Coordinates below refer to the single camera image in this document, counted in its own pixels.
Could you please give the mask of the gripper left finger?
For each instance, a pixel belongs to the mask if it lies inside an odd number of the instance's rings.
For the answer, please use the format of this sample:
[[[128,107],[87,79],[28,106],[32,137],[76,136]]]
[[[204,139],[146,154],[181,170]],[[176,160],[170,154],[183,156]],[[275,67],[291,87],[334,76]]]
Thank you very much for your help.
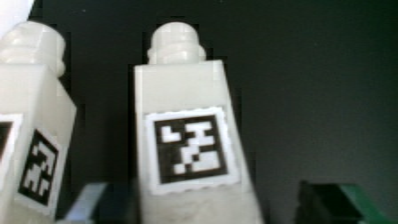
[[[130,183],[89,183],[55,224],[140,224],[135,193]]]

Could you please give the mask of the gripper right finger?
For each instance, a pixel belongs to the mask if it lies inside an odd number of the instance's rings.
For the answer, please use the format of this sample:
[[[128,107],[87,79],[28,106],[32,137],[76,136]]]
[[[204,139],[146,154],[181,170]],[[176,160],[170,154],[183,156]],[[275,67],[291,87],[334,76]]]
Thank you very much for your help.
[[[295,224],[389,224],[357,184],[300,182]]]

